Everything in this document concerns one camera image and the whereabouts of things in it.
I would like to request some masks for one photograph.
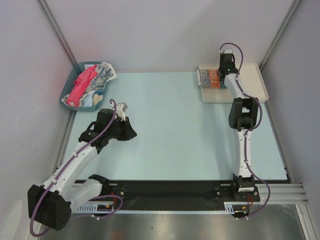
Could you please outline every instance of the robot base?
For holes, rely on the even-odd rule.
[[[258,187],[255,186],[253,191],[234,192],[233,187],[229,186],[215,186],[215,201],[220,202],[248,202],[248,196],[252,198],[253,202],[260,202]]]

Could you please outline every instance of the white wall panel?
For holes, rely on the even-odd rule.
[[[72,66],[35,0],[0,2],[0,56],[0,239],[22,240],[27,191],[54,169],[69,116],[59,96]]]
[[[292,0],[47,0],[78,62],[194,71],[235,42],[260,64]]]
[[[262,75],[293,180],[320,227],[320,1],[303,1]]]

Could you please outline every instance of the cable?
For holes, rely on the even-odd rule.
[[[114,106],[114,111],[113,111],[113,115],[111,117],[111,120],[110,122],[107,124],[107,126],[102,130],[102,132],[100,132],[95,138],[93,138],[91,141],[89,141],[87,144],[85,144],[83,147],[81,147],[77,152],[76,152],[76,155],[79,155],[86,147],[88,147],[89,145],[91,145],[95,140],[97,140],[98,138],[100,138],[107,130],[108,128],[111,126],[111,124],[113,123],[113,121],[115,120],[115,116],[116,116],[116,111],[117,111],[117,104],[116,104],[116,101],[113,100],[113,99],[110,99],[110,104],[113,104]],[[59,177],[61,176],[61,174],[66,170],[66,168],[69,166],[69,164],[76,158],[75,155],[73,155],[67,162],[66,164],[61,168],[61,171],[56,175],[56,177],[54,178],[54,180],[58,180]],[[41,237],[43,235],[45,235],[49,230],[50,228],[48,227],[46,230],[44,230],[42,233],[35,233],[34,232],[34,221],[35,221],[35,218],[36,218],[36,214],[37,214],[37,211],[40,207],[40,204],[42,203],[43,199],[45,198],[45,196],[47,195],[47,193],[49,192],[49,190],[53,187],[54,183],[52,182],[48,188],[43,192],[43,194],[41,195],[41,197],[39,198],[38,202],[36,203],[35,207],[34,207],[34,210],[33,210],[33,213],[32,213],[32,216],[31,216],[31,219],[30,219],[30,226],[29,226],[29,229],[30,229],[30,233],[33,237],[37,238],[37,237]]]
[[[115,204],[116,202],[117,202],[117,198],[116,198],[116,197],[114,197],[114,198],[113,198],[113,204]]]
[[[221,47],[220,47],[220,51],[222,50],[222,48],[223,48],[224,45],[232,45],[232,46],[235,46],[235,47],[239,50],[239,52],[240,52],[240,54],[241,54],[240,66],[239,66],[238,72],[236,73],[236,77],[235,77],[235,78],[237,79],[237,78],[238,78],[238,75],[240,74],[240,70],[241,70],[241,68],[242,68],[242,64],[244,63],[244,53],[242,52],[242,49],[241,49],[237,44],[234,44],[234,43],[232,43],[232,42],[225,42],[224,44],[222,44]]]
[[[232,42],[226,42],[226,43],[224,43],[224,44],[221,45],[220,51],[221,51],[221,49],[222,49],[222,47],[223,47],[224,45],[233,45],[233,46],[235,46],[237,49],[239,49],[239,51],[240,51],[240,53],[241,53],[241,63],[240,63],[238,72],[236,73],[235,82],[236,82],[238,88],[240,89],[240,91],[242,92],[242,94],[243,94],[245,97],[248,97],[248,98],[252,99],[253,101],[255,101],[255,102],[257,103],[257,105],[258,105],[258,107],[259,107],[259,111],[260,111],[260,117],[259,117],[258,123],[257,123],[254,127],[252,127],[252,128],[250,128],[250,129],[248,129],[247,131],[245,131],[245,133],[244,133],[244,162],[245,162],[246,167],[248,168],[249,172],[250,172],[256,179],[258,179],[260,182],[262,182],[263,184],[265,184],[266,188],[268,189],[268,196],[267,196],[264,204],[263,204],[257,211],[255,211],[255,212],[253,212],[253,213],[250,213],[250,214],[248,215],[248,216],[252,216],[252,215],[258,213],[261,209],[263,209],[263,208],[267,205],[267,203],[269,202],[270,196],[271,196],[271,189],[270,189],[270,186],[268,185],[268,183],[267,183],[266,181],[262,180],[261,178],[259,178],[259,177],[252,171],[252,169],[250,168],[250,166],[249,166],[249,164],[248,164],[248,150],[247,150],[247,136],[248,136],[248,132],[257,129],[257,128],[260,126],[260,124],[261,124],[261,122],[262,122],[262,117],[263,117],[263,110],[262,110],[262,106],[261,106],[260,102],[258,101],[258,99],[255,98],[255,97],[253,97],[253,96],[248,95],[247,93],[245,93],[244,90],[243,90],[243,88],[242,88],[241,85],[239,84],[238,75],[240,74],[240,69],[241,69],[241,67],[242,67],[242,65],[243,65],[243,62],[244,62],[244,54],[243,54],[242,49],[241,49],[238,45],[236,45],[236,44],[234,44],[234,43],[232,43]]]
[[[246,196],[246,199],[248,200],[248,207],[251,207],[254,204],[254,200],[252,199],[250,194]]]

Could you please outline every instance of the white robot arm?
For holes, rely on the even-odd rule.
[[[247,168],[251,167],[251,135],[257,123],[258,103],[247,93],[241,76],[236,69],[232,49],[220,51],[219,77],[233,96],[233,103],[229,114],[229,126],[234,129],[237,144],[237,172],[233,175],[235,194],[253,192],[254,177]]]
[[[35,220],[57,231],[61,230],[78,207],[94,197],[111,193],[109,180],[97,174],[90,176],[74,189],[72,185],[88,163],[95,159],[103,147],[109,143],[109,140],[128,141],[137,136],[130,125],[129,118],[125,116],[126,109],[125,103],[117,104],[116,111],[101,109],[96,121],[81,134],[69,160],[64,162],[41,186],[33,185],[29,189],[27,197],[31,221]]]

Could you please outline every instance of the purple cable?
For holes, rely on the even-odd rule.
[[[268,183],[267,183],[266,181],[262,180],[260,177],[258,177],[258,176],[252,171],[252,169],[250,168],[250,166],[249,166],[249,164],[248,164],[247,134],[248,134],[249,131],[255,130],[255,129],[257,129],[257,128],[260,126],[261,121],[262,121],[263,112],[262,112],[262,106],[261,106],[260,102],[259,102],[255,97],[246,94],[246,93],[244,92],[243,88],[241,87],[239,81],[238,81],[238,75],[240,74],[240,69],[241,69],[242,64],[243,64],[243,62],[244,62],[244,54],[243,54],[243,52],[242,52],[242,49],[241,49],[238,45],[236,45],[236,44],[234,44],[234,43],[232,43],[232,42],[226,42],[226,43],[224,43],[224,44],[221,45],[220,51],[221,51],[221,49],[222,49],[222,47],[223,47],[224,45],[233,45],[233,46],[235,46],[237,49],[239,49],[240,54],[241,54],[241,63],[240,63],[238,72],[236,73],[235,82],[236,82],[238,88],[240,89],[240,91],[242,92],[242,94],[243,94],[244,96],[246,96],[246,97],[248,97],[248,98],[251,98],[252,100],[254,100],[254,101],[258,104],[259,111],[260,111],[260,117],[259,117],[258,123],[257,123],[253,128],[248,129],[248,130],[244,133],[244,162],[245,162],[246,167],[248,168],[249,172],[250,172],[256,179],[258,179],[260,182],[262,182],[263,184],[266,185],[266,188],[268,189],[268,196],[267,196],[264,204],[263,204],[257,211],[255,211],[255,212],[253,212],[253,213],[251,213],[251,214],[248,215],[248,216],[252,216],[252,215],[258,213],[262,208],[264,208],[264,207],[267,205],[267,203],[269,202],[270,196],[271,196],[271,189],[270,189],[270,186],[268,185]]]
[[[116,117],[116,111],[117,111],[117,104],[116,104],[116,101],[113,100],[113,99],[110,99],[110,104],[113,104],[114,105],[114,111],[113,111],[113,115],[111,117],[111,120],[110,122],[107,124],[107,126],[102,130],[102,132],[100,132],[95,138],[93,138],[91,141],[89,141],[87,144],[85,144],[83,147],[81,147],[77,152],[76,152],[76,155],[79,155],[86,147],[88,147],[89,145],[91,145],[95,140],[97,140],[98,138],[100,138],[102,136],[102,134],[104,134],[108,128],[111,126],[111,124],[113,123],[113,121],[115,120],[115,117]],[[61,171],[56,175],[56,177],[54,178],[55,180],[58,180],[59,177],[61,176],[61,174],[66,170],[66,168],[69,166],[69,164],[76,158],[75,155],[73,155],[67,162],[66,164],[61,168]],[[43,194],[41,195],[41,197],[39,198],[38,202],[36,203],[35,207],[34,207],[34,210],[33,210],[33,213],[32,213],[32,216],[31,216],[31,219],[30,219],[30,226],[29,226],[29,229],[30,229],[30,233],[33,237],[37,238],[37,237],[41,237],[43,235],[45,235],[49,230],[50,228],[48,227],[46,230],[44,230],[42,233],[39,233],[39,234],[36,234],[35,231],[34,231],[34,221],[35,221],[35,217],[36,217],[36,214],[37,214],[37,211],[40,207],[40,204],[41,202],[43,201],[43,199],[45,198],[45,196],[47,195],[47,193],[49,192],[49,190],[53,187],[54,183],[52,182],[48,188],[43,192]]]
[[[120,210],[120,208],[122,207],[122,205],[124,204],[124,200],[122,199],[122,197],[120,196],[117,196],[117,195],[102,195],[102,196],[96,196],[94,198],[91,198],[91,200],[94,200],[94,199],[104,199],[104,198],[117,198],[117,199],[120,199],[121,203],[120,203],[120,206],[116,209],[116,210],[113,210],[112,212],[108,213],[107,215],[105,216],[100,216],[99,219],[106,219],[110,216],[112,216],[113,214],[115,214],[117,211]],[[82,217],[92,217],[91,214],[82,214],[82,215],[79,215],[79,216],[74,216],[71,218],[71,220],[73,219],[78,219],[78,218],[82,218]]]
[[[242,64],[244,63],[244,53],[242,52],[242,49],[237,45],[237,44],[234,44],[232,42],[225,42],[224,44],[221,45],[220,47],[220,51],[221,49],[223,48],[224,45],[232,45],[232,46],[235,46],[237,49],[239,49],[240,51],[240,54],[241,54],[241,62],[240,62],[240,66],[239,66],[239,69],[238,69],[238,72],[236,73],[236,79],[238,78],[238,75],[240,74],[240,70],[242,68]]]

